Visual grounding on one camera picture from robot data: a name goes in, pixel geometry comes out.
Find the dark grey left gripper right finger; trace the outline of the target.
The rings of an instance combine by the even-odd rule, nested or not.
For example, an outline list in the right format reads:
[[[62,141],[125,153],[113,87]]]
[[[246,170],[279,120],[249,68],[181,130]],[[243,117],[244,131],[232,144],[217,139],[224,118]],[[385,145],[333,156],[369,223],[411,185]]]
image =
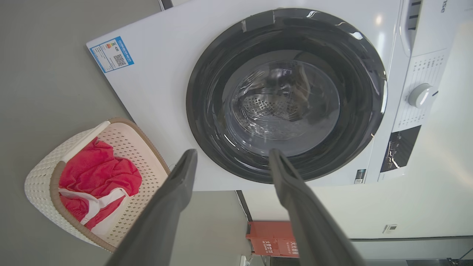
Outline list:
[[[270,150],[269,167],[279,202],[289,214],[300,264],[364,266],[355,246],[280,150]]]

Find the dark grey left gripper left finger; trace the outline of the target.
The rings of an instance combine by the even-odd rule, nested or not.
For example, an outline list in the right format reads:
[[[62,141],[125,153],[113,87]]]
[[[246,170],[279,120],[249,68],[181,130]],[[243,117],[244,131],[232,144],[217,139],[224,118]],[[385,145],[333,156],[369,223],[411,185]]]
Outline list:
[[[181,212],[193,193],[198,153],[186,150],[106,263],[168,266]]]

